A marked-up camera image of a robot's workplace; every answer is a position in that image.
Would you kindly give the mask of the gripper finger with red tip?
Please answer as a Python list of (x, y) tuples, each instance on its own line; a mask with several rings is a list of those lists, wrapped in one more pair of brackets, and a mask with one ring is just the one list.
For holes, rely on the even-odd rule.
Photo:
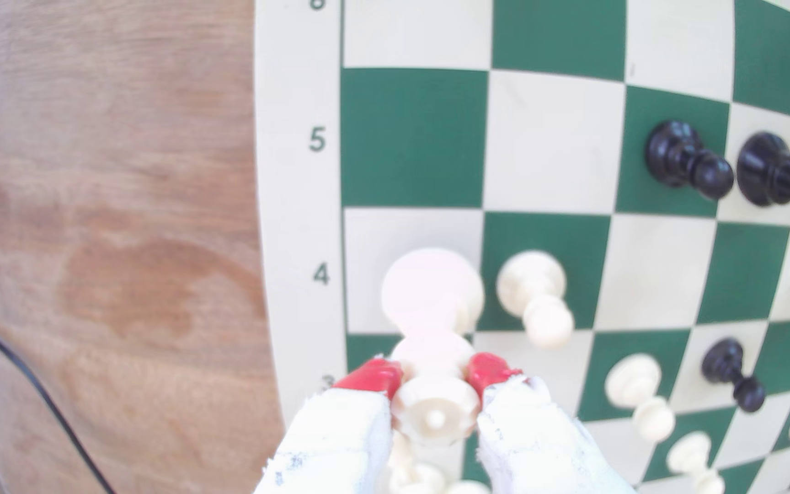
[(635, 493), (541, 377), (477, 353), (467, 381), (482, 399), (477, 459), (494, 493)]
[(309, 398), (255, 493), (373, 493), (392, 447), (391, 400), (404, 371), (375, 357)]

